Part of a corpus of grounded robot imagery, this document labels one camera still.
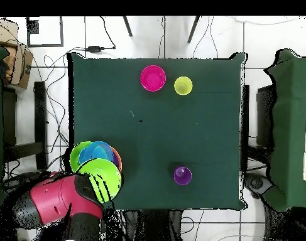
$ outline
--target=green table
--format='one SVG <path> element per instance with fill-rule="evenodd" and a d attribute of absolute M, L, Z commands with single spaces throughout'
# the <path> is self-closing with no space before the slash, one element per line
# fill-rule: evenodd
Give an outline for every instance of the green table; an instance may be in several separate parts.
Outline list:
<path fill-rule="evenodd" d="M 124 186 L 116 209 L 230 208 L 240 210 L 239 114 L 244 53 L 227 60 L 100 59 L 68 55 L 74 95 L 74 136 L 106 141 L 123 161 Z M 161 66 L 165 86 L 146 91 L 144 67 Z M 174 81 L 187 76 L 193 90 L 177 95 Z M 176 166 L 192 171 L 187 186 L 174 182 Z"/>
<path fill-rule="evenodd" d="M 303 153 L 306 130 L 306 58 L 288 49 L 276 54 L 274 64 L 265 70 L 276 87 L 273 108 L 273 139 L 270 178 L 274 187 L 264 198 L 277 211 L 306 207 L 306 181 L 303 180 Z"/>

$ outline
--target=pink bowl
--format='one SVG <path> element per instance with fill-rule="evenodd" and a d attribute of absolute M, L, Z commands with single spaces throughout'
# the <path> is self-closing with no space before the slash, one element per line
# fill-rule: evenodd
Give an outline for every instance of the pink bowl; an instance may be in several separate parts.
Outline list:
<path fill-rule="evenodd" d="M 150 65 L 141 72 L 140 82 L 145 89 L 156 92 L 163 88 L 166 82 L 166 74 L 161 67 Z"/>

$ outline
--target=yellow cup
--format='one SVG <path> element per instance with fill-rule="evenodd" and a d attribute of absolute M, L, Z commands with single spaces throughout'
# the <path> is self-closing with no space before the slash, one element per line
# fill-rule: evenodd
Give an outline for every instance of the yellow cup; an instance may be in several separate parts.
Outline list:
<path fill-rule="evenodd" d="M 174 88 L 177 94 L 187 95 L 193 89 L 193 83 L 188 77 L 179 77 L 174 83 Z"/>

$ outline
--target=green plate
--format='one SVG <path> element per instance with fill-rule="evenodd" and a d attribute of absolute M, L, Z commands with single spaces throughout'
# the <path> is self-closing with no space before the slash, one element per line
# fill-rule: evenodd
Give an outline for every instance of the green plate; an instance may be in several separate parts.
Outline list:
<path fill-rule="evenodd" d="M 87 161 L 77 173 L 90 175 L 91 185 L 100 203 L 112 200 L 121 189 L 121 173 L 114 163 L 106 159 Z"/>
<path fill-rule="evenodd" d="M 90 144 L 92 144 L 92 141 L 83 141 L 77 144 L 70 153 L 70 166 L 73 172 L 76 172 L 76 170 L 79 168 L 79 154 L 80 152 L 88 147 Z"/>

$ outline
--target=orange plate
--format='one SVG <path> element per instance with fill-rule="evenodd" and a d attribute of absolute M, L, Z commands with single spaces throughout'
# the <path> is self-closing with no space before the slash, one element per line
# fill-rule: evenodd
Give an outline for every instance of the orange plate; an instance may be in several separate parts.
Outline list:
<path fill-rule="evenodd" d="M 120 170 L 120 172 L 121 172 L 121 170 L 122 170 L 121 158 L 120 158 L 118 152 L 117 152 L 113 147 L 110 146 L 110 148 L 112 149 L 112 151 L 114 152 L 114 154 L 117 155 L 117 157 L 118 157 L 118 165 L 119 165 L 119 170 Z"/>

